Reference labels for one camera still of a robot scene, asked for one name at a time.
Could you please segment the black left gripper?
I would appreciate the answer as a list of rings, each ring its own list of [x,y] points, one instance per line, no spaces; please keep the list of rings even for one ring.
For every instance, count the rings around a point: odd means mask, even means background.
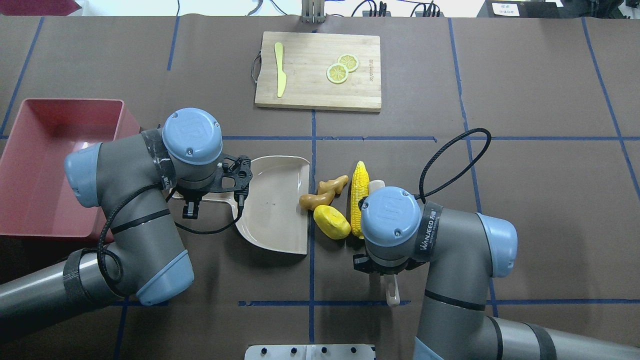
[[[215,161],[215,170],[204,180],[188,181],[181,178],[176,185],[176,191],[183,196],[183,219],[197,220],[200,204],[206,194],[232,193],[233,200],[244,207],[249,197],[249,187],[252,180],[252,160],[242,155],[240,157],[223,154]]]

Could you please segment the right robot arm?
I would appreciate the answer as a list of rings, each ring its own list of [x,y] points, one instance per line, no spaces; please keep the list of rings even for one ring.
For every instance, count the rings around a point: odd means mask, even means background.
[[[638,347],[487,316],[490,280],[514,268],[515,227],[505,219],[427,202],[369,184],[357,202],[366,251],[357,271],[394,276],[429,265],[414,360],[637,360]]]

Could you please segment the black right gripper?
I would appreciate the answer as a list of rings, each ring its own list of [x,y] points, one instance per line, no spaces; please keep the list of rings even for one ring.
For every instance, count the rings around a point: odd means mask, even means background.
[[[352,263],[355,271],[378,275],[397,275],[402,271],[413,271],[426,264],[410,257],[394,260],[378,259],[373,254],[354,254]]]

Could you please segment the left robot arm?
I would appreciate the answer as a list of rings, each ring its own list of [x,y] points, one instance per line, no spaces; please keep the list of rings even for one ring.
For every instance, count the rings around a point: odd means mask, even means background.
[[[163,126],[72,152],[64,162],[78,203],[106,222],[96,246],[1,286],[1,330],[30,333],[135,296],[157,305],[195,280],[181,225],[164,191],[185,201],[194,219],[203,196],[231,193],[238,221],[253,177],[250,158],[223,151],[221,125],[203,109],[170,115]]]

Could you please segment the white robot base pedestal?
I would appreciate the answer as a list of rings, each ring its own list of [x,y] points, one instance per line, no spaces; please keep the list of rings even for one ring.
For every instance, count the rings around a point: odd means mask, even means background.
[[[364,343],[251,345],[245,360],[375,360],[375,346]]]

